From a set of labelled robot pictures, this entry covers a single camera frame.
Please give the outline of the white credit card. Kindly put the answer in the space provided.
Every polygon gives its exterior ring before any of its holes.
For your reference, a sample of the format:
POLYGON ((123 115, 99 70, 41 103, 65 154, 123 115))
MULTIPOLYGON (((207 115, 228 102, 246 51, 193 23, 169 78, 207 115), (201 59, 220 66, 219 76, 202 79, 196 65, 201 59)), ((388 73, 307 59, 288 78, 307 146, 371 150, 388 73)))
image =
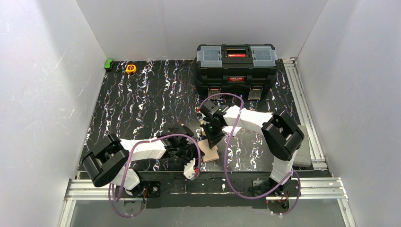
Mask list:
POLYGON ((226 134, 226 135, 230 135, 232 137, 236 137, 237 133, 241 130, 241 127, 236 126, 235 128, 233 126, 226 126, 222 129, 222 131, 226 134))

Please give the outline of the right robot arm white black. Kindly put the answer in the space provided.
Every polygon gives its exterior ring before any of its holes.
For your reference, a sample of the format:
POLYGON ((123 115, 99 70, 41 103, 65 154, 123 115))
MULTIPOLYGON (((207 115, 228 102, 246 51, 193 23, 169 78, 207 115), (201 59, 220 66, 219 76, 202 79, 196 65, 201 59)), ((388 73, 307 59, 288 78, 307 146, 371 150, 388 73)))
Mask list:
POLYGON ((210 100, 201 104, 202 124, 209 148, 217 145, 225 135, 234 135, 236 130, 248 129, 264 136, 269 151, 274 156, 269 184, 280 184, 279 189, 289 183, 296 152, 305 135, 285 112, 263 113, 241 108, 234 104, 217 105, 210 100))

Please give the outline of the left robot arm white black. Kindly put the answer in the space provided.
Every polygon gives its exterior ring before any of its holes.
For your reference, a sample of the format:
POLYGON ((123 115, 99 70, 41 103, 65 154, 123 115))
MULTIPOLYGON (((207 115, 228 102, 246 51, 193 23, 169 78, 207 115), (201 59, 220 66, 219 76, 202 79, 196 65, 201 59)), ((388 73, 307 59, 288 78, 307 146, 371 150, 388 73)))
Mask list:
POLYGON ((184 176, 193 180, 203 154, 192 130, 177 124, 165 134, 147 140, 126 140, 108 134, 84 152, 80 162, 95 187, 111 183, 132 190, 140 184, 140 177, 129 168, 131 162, 179 157, 186 161, 184 176))

